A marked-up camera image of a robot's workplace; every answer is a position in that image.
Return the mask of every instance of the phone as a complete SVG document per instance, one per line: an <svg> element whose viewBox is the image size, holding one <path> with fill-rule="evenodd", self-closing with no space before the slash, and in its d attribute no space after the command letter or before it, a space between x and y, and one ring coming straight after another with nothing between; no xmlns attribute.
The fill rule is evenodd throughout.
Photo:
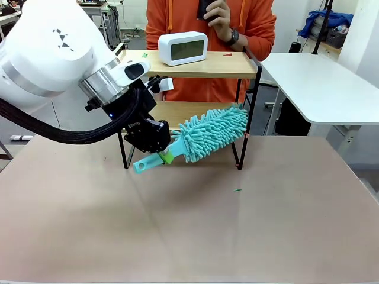
<svg viewBox="0 0 379 284"><path fill-rule="evenodd" d="M213 3L216 0L199 0L199 6L197 8L197 19L201 21L213 21L217 16L212 16L210 18L204 19L204 15L207 13L207 7L209 4Z"/></svg>

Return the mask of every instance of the green tag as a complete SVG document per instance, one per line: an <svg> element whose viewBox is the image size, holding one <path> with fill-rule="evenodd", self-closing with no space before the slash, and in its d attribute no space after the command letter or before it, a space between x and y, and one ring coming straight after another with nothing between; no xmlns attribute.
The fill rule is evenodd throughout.
<svg viewBox="0 0 379 284"><path fill-rule="evenodd" d="M159 157L166 163L166 164L171 164L172 161L175 159L174 155L171 154L170 151L168 151L167 153L165 153L164 151L163 152L160 152L158 153Z"/></svg>

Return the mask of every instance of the orange hoodie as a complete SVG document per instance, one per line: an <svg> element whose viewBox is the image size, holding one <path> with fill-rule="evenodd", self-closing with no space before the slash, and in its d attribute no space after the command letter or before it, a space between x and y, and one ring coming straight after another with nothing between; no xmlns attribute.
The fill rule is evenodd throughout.
<svg viewBox="0 0 379 284"><path fill-rule="evenodd" d="M228 0L230 27L247 36L249 48L258 60L268 57L274 44L276 17L271 12L273 0ZM219 40L213 27L196 19L198 0L148 0L147 49L157 50L162 34L199 31L208 36L209 51L232 51ZM240 98L245 98L249 81L242 80ZM174 90L166 101L233 102L237 79L175 78Z"/></svg>

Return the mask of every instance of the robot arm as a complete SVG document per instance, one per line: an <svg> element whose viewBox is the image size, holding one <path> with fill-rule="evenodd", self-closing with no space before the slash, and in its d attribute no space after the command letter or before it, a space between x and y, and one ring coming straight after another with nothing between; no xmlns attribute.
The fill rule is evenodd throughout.
<svg viewBox="0 0 379 284"><path fill-rule="evenodd" d="M28 0L23 15L0 43L0 115L37 134L69 144L100 141L125 128L125 139L141 151L162 151L168 123L154 121L146 61L120 62L75 0ZM92 131L59 130L32 116L66 92L88 96L87 111L102 108L112 120Z"/></svg>

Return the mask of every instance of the digital clock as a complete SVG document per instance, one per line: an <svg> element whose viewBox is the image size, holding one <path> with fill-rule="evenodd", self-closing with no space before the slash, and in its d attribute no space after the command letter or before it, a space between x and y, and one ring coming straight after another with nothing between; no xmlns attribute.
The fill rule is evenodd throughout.
<svg viewBox="0 0 379 284"><path fill-rule="evenodd" d="M197 31L164 34L158 40L159 58L168 66L176 66L207 58L208 37Z"/></svg>

